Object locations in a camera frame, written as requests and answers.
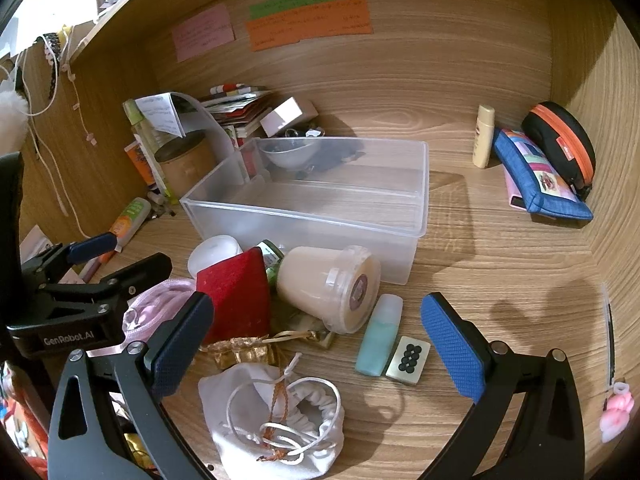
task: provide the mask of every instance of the red velvet box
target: red velvet box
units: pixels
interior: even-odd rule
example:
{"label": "red velvet box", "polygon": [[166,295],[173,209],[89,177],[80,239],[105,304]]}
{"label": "red velvet box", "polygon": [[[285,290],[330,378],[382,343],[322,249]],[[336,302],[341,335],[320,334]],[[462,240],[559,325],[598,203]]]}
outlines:
{"label": "red velvet box", "polygon": [[203,344],[269,334],[271,296],[262,251],[254,247],[201,270],[196,290],[213,301],[213,324]]}

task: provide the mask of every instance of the teal object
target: teal object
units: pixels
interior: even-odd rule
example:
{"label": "teal object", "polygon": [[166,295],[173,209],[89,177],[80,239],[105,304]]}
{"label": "teal object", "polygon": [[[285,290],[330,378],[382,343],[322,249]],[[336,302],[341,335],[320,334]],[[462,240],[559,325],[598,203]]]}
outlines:
{"label": "teal object", "polygon": [[398,336],[402,316],[402,298],[393,294],[380,296],[362,338],[355,369],[358,373],[380,377]]}

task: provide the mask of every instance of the pink sticky note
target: pink sticky note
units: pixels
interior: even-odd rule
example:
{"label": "pink sticky note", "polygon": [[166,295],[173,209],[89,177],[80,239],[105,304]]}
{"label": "pink sticky note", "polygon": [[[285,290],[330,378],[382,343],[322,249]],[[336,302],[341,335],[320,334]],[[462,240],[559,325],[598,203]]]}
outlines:
{"label": "pink sticky note", "polygon": [[218,4],[182,22],[171,31],[178,62],[235,39],[229,11]]}

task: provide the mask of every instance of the white drawstring pouch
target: white drawstring pouch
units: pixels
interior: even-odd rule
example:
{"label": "white drawstring pouch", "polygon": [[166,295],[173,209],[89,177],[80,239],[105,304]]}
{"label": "white drawstring pouch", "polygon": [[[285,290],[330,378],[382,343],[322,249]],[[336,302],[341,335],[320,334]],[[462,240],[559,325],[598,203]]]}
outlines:
{"label": "white drawstring pouch", "polygon": [[[327,380],[292,377],[300,356],[296,354],[282,377],[276,367],[241,363],[200,380],[207,427],[231,480],[317,478],[329,471],[340,454],[344,444],[340,393]],[[283,378],[288,403],[278,396],[273,422],[268,423],[274,384]],[[287,418],[280,423],[285,408]],[[265,428],[274,429],[267,440],[262,437]],[[273,457],[275,449],[287,455],[265,460]]]}

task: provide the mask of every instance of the paper note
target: paper note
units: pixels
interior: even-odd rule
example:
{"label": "paper note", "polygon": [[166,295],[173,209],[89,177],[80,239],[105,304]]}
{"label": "paper note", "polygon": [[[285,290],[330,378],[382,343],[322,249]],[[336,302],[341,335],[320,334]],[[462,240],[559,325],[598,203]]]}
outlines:
{"label": "paper note", "polygon": [[178,137],[184,137],[184,132],[178,123],[171,94],[158,94],[136,99],[138,108],[152,126],[160,132],[167,132]]}
{"label": "paper note", "polygon": [[229,11],[219,4],[182,22],[171,31],[178,63],[235,39]]}
{"label": "paper note", "polygon": [[246,28],[254,51],[308,38],[373,33],[366,0],[334,0],[285,10],[246,22]]}
{"label": "paper note", "polygon": [[282,12],[283,10],[295,9],[296,7],[303,7],[305,5],[321,4],[323,2],[330,2],[332,0],[266,0],[259,4],[255,4],[249,7],[252,20],[275,14],[276,12]]}

